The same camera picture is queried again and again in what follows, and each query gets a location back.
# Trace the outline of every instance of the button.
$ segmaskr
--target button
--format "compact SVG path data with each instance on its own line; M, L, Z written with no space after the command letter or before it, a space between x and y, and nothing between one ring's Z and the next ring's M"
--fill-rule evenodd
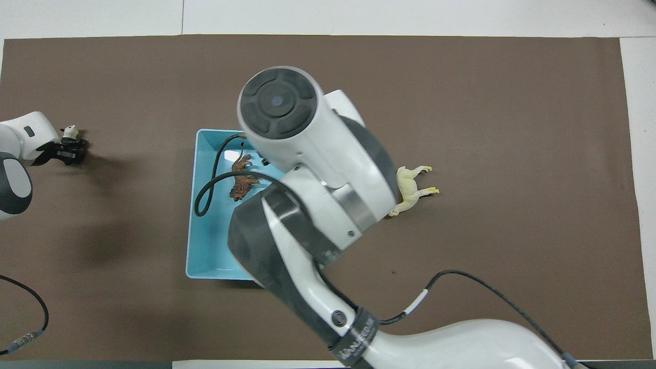
M28 136L34 137L34 131L32 131L32 127L26 125L25 127L23 127L23 129L25 130L25 132L28 133Z
M285 83L267 83L257 93L258 105L271 118L286 116L296 105L294 92Z

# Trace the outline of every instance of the strap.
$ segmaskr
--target strap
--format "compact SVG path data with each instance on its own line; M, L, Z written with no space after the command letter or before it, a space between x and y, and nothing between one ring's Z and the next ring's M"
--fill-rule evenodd
M284 191L269 186L264 199L289 233L316 261L329 265L340 257L342 250L314 226L309 215L305 215Z
M370 367L369 363L362 358L362 355L373 341L374 336L376 336L379 326L380 319L360 307L351 328L344 337L337 341L335 346L329 348L329 351L345 366L354 368Z

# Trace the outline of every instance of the blue tray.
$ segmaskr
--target blue tray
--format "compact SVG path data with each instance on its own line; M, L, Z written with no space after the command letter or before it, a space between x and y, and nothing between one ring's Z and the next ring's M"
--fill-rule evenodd
M201 129L196 133L196 148L194 154L194 176L192 181L192 201L189 212L189 235L187 240L186 274L189 278L253 280L244 272L228 249L228 225L232 211L257 192L265 189L269 182L260 179L261 184L254 184L242 201L235 202L229 197L230 189L235 184L232 178L224 179L216 184L212 204L204 217L194 213L194 200L201 188L212 177L212 165L216 151L231 135L241 131L226 131L221 129ZM272 165L264 166L262 157L257 154L248 140L234 139L221 153L216 174L232 170L232 163L241 152L240 143L244 142L244 155L250 154L252 166L248 170L266 173L273 178L281 178L283 172ZM203 209L207 193L201 200Z

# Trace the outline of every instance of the white cable label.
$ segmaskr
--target white cable label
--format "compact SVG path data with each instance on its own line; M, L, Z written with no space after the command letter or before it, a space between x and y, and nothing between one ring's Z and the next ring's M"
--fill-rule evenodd
M410 304L410 306L405 308L405 310L403 312L406 315L412 313L412 310L415 310L417 305L419 305L419 303L424 299L424 297L426 297L426 294L428 294L428 290L425 288L423 291L421 291L419 296L417 296L417 298L412 302L412 304Z

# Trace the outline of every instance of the cable connector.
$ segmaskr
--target cable connector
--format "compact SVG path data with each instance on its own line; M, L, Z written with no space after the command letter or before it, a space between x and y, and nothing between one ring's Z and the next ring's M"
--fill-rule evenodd
M19 337L14 343L9 345L5 350L7 350L7 354L11 354L12 352L20 349L21 347L26 346L27 344L31 343L37 337L39 337L41 334L43 334L43 330L38 330L36 332L28 333L22 337Z

